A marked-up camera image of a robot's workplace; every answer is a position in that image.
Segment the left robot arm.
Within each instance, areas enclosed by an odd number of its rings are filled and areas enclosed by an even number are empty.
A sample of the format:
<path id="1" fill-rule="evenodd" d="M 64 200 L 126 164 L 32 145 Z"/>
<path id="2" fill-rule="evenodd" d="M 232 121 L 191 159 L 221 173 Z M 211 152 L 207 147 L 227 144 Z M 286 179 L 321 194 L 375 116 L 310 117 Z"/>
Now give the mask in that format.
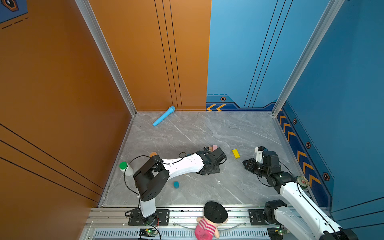
<path id="1" fill-rule="evenodd" d="M 220 148 L 211 152 L 208 147 L 178 159 L 162 159 L 158 155 L 149 157 L 133 175 L 139 194 L 140 217 L 144 220 L 155 218 L 156 197 L 169 180 L 189 173 L 202 176 L 218 174 L 220 165 L 226 161 L 227 156 Z"/>

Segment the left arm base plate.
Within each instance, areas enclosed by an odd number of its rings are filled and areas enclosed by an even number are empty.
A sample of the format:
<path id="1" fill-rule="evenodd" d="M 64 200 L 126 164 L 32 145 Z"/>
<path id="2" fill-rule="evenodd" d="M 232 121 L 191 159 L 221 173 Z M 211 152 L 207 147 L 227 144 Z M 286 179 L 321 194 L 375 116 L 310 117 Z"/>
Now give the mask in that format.
<path id="1" fill-rule="evenodd" d="M 141 210 L 135 208 L 125 212 L 129 226 L 167 226 L 169 224 L 170 210 L 156 210 L 149 217 L 143 217 Z"/>

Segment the large teal cylinder block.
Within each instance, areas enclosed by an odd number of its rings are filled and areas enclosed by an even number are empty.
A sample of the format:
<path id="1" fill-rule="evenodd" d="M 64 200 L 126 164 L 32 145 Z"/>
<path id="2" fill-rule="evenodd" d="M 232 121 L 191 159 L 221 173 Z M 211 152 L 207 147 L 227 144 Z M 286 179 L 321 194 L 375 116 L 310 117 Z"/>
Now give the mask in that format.
<path id="1" fill-rule="evenodd" d="M 180 187 L 180 183 L 177 182 L 177 181 L 175 181 L 175 182 L 174 182 L 174 188 L 175 188 L 175 189 L 178 189 L 179 187 Z"/>

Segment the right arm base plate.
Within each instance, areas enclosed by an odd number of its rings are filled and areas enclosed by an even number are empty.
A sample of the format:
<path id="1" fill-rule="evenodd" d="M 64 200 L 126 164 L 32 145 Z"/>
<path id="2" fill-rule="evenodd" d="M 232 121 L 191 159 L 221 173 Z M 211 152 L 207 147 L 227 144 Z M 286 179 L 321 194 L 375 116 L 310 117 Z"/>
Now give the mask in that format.
<path id="1" fill-rule="evenodd" d="M 252 226 L 268 225 L 264 209 L 249 209 L 248 213 Z"/>

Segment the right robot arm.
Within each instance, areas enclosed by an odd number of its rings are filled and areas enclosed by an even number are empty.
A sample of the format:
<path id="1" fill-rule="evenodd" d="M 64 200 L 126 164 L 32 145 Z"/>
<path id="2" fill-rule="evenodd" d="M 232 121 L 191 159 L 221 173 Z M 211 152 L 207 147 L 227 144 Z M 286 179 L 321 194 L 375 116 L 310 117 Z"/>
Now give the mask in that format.
<path id="1" fill-rule="evenodd" d="M 358 236 L 351 229 L 344 229 L 332 220 L 304 192 L 309 181 L 294 177 L 281 169 L 279 156 L 265 147 L 255 148 L 256 157 L 245 160 L 245 169 L 258 179 L 267 180 L 267 187 L 273 188 L 284 199 L 265 204 L 266 222 L 286 227 L 299 240 L 356 240 Z"/>

